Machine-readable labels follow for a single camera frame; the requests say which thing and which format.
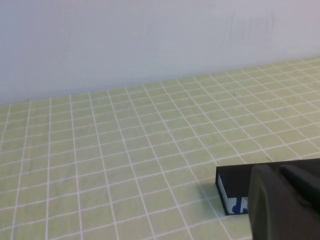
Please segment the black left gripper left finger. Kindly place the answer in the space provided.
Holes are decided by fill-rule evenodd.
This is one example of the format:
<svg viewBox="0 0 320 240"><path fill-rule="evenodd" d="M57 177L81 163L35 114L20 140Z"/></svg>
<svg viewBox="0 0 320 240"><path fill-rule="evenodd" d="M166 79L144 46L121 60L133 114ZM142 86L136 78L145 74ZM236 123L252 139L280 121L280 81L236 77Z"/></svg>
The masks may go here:
<svg viewBox="0 0 320 240"><path fill-rule="evenodd" d="M320 214L316 213L275 168L252 169L248 193L248 216L254 240L318 240ZM320 175L314 166L298 168Z"/></svg>

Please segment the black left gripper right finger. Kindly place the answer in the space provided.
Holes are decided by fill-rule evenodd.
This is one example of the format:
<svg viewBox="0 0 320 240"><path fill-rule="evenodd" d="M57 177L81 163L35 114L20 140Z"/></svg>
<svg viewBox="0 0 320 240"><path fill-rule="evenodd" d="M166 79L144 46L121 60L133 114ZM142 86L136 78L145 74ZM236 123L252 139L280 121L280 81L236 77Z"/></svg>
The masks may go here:
<svg viewBox="0 0 320 240"><path fill-rule="evenodd" d="M320 175L293 165L281 165L280 173L317 214L320 213Z"/></svg>

